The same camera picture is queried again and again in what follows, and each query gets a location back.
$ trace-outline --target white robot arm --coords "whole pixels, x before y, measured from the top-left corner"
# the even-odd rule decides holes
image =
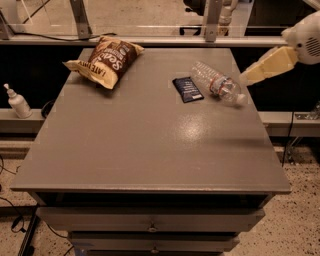
[[[294,68],[297,62],[320,63],[320,11],[282,32],[288,46],[274,47],[241,75],[243,85],[252,85]]]

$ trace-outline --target hand sanitizer bottle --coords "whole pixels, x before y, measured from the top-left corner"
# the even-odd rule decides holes
[[[7,89],[9,95],[9,104],[15,110],[19,118],[27,118],[32,115],[31,108],[25,98],[17,94],[14,90],[10,89],[8,84],[4,84],[4,88]]]

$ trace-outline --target glossy table surface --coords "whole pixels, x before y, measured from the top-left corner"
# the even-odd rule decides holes
[[[79,59],[86,60],[91,49]],[[113,90],[71,73],[11,188],[29,192],[288,193],[248,104],[183,103],[172,80],[202,60],[237,81],[229,49],[146,48]]]

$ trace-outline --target bottle cap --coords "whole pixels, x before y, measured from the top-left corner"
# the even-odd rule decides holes
[[[10,89],[9,84],[4,84],[3,87],[7,89],[7,93],[10,98],[13,98],[17,95],[17,93],[14,90]]]
[[[243,106],[247,102],[247,96],[245,94],[238,94],[237,100],[236,100],[236,105],[238,106]]]
[[[13,97],[15,97],[17,95],[17,93],[12,89],[7,90],[7,93],[8,93],[10,98],[13,98]]]

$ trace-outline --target chip bag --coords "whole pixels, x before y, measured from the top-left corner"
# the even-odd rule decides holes
[[[103,36],[88,61],[70,60],[63,64],[70,71],[79,72],[91,81],[113,89],[143,50],[137,44]]]

